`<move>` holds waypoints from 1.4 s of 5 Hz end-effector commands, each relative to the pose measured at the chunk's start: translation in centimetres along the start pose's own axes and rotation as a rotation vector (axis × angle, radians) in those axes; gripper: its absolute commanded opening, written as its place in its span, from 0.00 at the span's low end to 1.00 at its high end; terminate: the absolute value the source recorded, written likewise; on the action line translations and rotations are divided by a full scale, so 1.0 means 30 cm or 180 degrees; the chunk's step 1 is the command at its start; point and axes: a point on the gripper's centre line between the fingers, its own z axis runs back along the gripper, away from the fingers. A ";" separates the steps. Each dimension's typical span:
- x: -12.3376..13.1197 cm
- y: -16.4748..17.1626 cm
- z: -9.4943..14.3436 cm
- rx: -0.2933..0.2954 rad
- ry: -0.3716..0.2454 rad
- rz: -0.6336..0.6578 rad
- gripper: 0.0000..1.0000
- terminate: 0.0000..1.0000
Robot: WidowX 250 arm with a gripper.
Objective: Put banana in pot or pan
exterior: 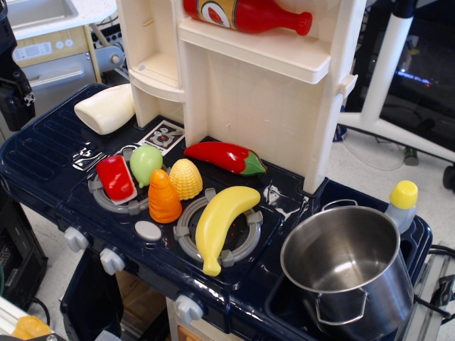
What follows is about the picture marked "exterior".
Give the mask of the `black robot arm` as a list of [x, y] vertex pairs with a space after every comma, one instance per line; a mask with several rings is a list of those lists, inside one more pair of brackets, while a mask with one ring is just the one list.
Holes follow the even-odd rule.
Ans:
[[36, 116], [35, 97], [13, 59], [17, 42], [7, 14], [6, 1], [1, 1], [1, 114], [10, 131], [19, 131]]

